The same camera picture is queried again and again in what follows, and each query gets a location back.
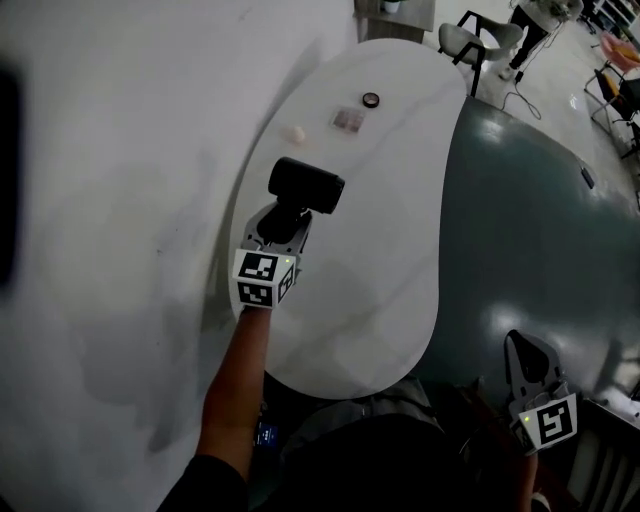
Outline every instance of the black object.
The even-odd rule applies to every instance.
[[[271,288],[254,283],[238,283],[238,296],[243,304],[273,307]]]
[[[527,60],[529,60],[529,57],[531,56],[534,49],[539,48],[539,50],[535,53],[533,58],[529,60],[529,64],[533,62],[536,56],[546,46],[547,44],[546,41],[542,44],[542,46],[540,46],[540,43],[542,43],[545,40],[545,38],[549,37],[549,32],[547,32],[546,30],[543,30],[535,21],[533,21],[529,17],[529,15],[519,5],[516,6],[516,8],[513,10],[513,15],[511,16],[509,23],[513,23],[514,25],[517,25],[523,31],[525,29],[527,30],[527,35],[522,41],[520,50],[518,50],[518,52],[514,55],[513,59],[511,59],[511,62],[510,62],[511,68],[518,69]],[[529,67],[529,64],[525,66],[523,71],[526,71],[527,67]]]
[[[538,409],[536,415],[538,417],[538,429],[540,430],[540,445],[543,447],[556,439],[571,434],[573,431],[569,406],[566,400],[548,405],[544,409]],[[557,423],[546,425],[544,421],[545,418],[560,420],[560,428],[558,428]]]
[[[269,179],[279,204],[319,213],[333,213],[343,188],[339,176],[288,157],[276,162]]]
[[[375,92],[368,92],[362,97],[362,104],[367,108],[376,108],[380,105],[380,96]]]
[[[18,73],[0,65],[0,286],[11,279],[18,236],[21,91]]]
[[[593,181],[591,174],[589,174],[589,171],[587,171],[587,168],[583,167],[580,172],[582,174],[582,177],[584,178],[584,181],[587,182],[589,188],[595,187],[595,182]]]
[[[257,279],[270,283],[278,266],[278,257],[269,254],[249,253],[244,257],[239,277]]]
[[[474,16],[476,18],[476,36],[480,37],[480,31],[482,30],[482,20],[484,17],[473,11],[467,11],[462,19],[458,22],[458,26],[461,27],[465,24],[465,22],[469,19],[470,16]],[[473,85],[471,86],[471,97],[476,96],[476,89],[478,88],[478,81],[480,80],[480,71],[482,62],[484,61],[485,48],[484,46],[480,46],[475,43],[467,43],[466,46],[462,49],[462,51],[455,56],[453,59],[453,65],[456,66],[458,62],[462,60],[462,58],[469,53],[470,50],[476,49],[478,51],[478,57],[476,59],[476,63],[473,65],[473,70],[475,71],[475,75],[473,75]]]
[[[633,388],[633,391],[631,391],[631,395],[629,396],[631,400],[633,400],[634,402],[640,402],[640,380],[636,384],[636,387]]]
[[[549,372],[549,358],[538,347],[529,342],[522,334],[515,329],[509,331],[508,337],[513,341],[513,345],[516,348],[518,358],[520,359],[520,365],[522,367],[522,374],[527,382],[544,382],[544,379]],[[507,361],[507,382],[511,384],[511,374],[509,371],[509,358]]]
[[[258,234],[267,243],[289,243],[302,226],[310,224],[308,210],[333,213],[343,188],[344,180],[335,174],[281,158],[269,179],[269,192],[278,204],[258,223]]]

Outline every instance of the person's leg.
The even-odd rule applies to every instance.
[[[527,33],[527,37],[525,37],[524,41],[522,42],[522,48],[520,48],[520,51],[516,53],[516,56],[511,61],[511,64],[509,64],[511,69],[518,69],[520,66],[522,66],[522,63],[527,60],[527,57],[529,57],[529,53],[531,52],[531,50],[533,50],[536,45],[548,35],[549,33],[546,30],[542,30],[533,21],[530,21],[529,32]]]
[[[529,27],[529,34],[531,33],[531,29],[534,26],[537,26],[520,6],[517,6],[513,10],[513,14],[511,15],[511,19],[509,20],[509,23],[518,25],[522,30]],[[503,80],[511,80],[511,78],[513,78],[513,73],[514,73],[514,68],[512,68],[511,65],[508,64],[502,71],[500,71],[500,78],[502,78]]]
[[[524,12],[522,7],[517,6],[513,10],[513,14],[511,15],[511,19],[509,20],[509,23],[518,25],[522,30],[524,30],[527,27],[527,25],[533,23],[533,21],[531,20],[531,18],[529,18],[529,16],[527,16],[527,13]]]

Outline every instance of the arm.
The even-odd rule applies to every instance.
[[[476,390],[463,388],[463,398],[470,411],[485,425],[483,441],[475,440],[473,457],[482,468],[480,486],[496,510],[531,512],[531,499],[536,486],[538,454],[522,455],[520,445],[500,417]]]
[[[196,455],[228,463],[249,475],[269,341],[271,310],[245,308],[204,401]]]

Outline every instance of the floor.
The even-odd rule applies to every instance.
[[[427,33],[424,44],[432,48],[439,47],[437,27],[445,22],[457,23],[467,9],[496,21],[507,20],[511,15],[506,0],[476,0],[473,5],[463,0],[439,2],[436,29]],[[488,45],[495,44],[484,32],[482,38]],[[536,120],[527,105],[514,96],[509,97],[504,110],[572,151],[595,174],[606,175],[610,186],[637,206],[635,176],[640,172],[640,162],[636,157],[624,161],[619,157],[628,147],[631,130],[624,123],[616,123],[613,125],[612,138],[590,119],[590,112],[598,105],[585,94],[583,88],[593,76],[593,70],[601,68],[605,61],[599,47],[590,48],[597,43],[597,36],[590,35],[584,25],[568,23],[552,47],[542,50],[535,58],[518,85],[520,92],[539,109],[542,119]],[[512,82],[504,82],[498,77],[498,72],[506,62],[508,59],[483,65],[476,94],[478,99],[497,108],[502,107],[506,94],[515,90]],[[470,66],[459,64],[458,67],[470,89],[473,78]],[[595,83],[590,84],[590,90],[599,94]],[[600,120],[606,125],[606,115],[604,112],[602,114]],[[616,114],[612,113],[610,117],[613,120]]]

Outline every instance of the dark gray table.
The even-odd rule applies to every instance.
[[[516,328],[550,341],[573,383],[638,427],[640,216],[593,172],[590,189],[581,165],[467,99],[444,183],[438,317],[414,374],[453,384],[483,375],[503,404],[503,340]]]
[[[380,4],[356,0],[356,17],[367,20],[367,39],[406,39],[422,44],[425,31],[433,32],[436,0],[404,0],[394,14],[381,10]]]

